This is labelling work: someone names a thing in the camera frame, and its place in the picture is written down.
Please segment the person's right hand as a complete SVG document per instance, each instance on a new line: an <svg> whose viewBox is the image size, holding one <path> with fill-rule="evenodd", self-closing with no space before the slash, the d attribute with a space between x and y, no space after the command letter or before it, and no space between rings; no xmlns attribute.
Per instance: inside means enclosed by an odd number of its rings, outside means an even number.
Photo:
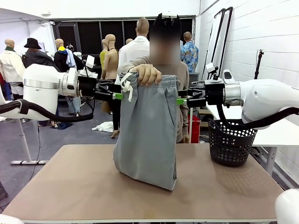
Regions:
<svg viewBox="0 0 299 224"><path fill-rule="evenodd" d="M159 84L162 80L162 73L151 64L141 64L132 69L138 72L138 82L140 85L150 86L153 83Z"/></svg>

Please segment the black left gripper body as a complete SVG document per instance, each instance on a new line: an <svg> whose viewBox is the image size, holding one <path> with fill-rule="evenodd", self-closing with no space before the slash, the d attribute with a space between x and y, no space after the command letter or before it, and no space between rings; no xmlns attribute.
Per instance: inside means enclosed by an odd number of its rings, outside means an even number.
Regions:
<svg viewBox="0 0 299 224"><path fill-rule="evenodd" d="M93 97L97 80L92 77L78 77L78 92L81 97Z"/></svg>

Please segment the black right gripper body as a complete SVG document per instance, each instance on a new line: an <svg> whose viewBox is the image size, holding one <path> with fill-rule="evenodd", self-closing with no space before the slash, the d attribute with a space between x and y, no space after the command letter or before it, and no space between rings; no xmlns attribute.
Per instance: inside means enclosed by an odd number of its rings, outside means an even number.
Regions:
<svg viewBox="0 0 299 224"><path fill-rule="evenodd" d="M208 105L222 105L225 99L225 84L223 81L205 81L205 95Z"/></svg>

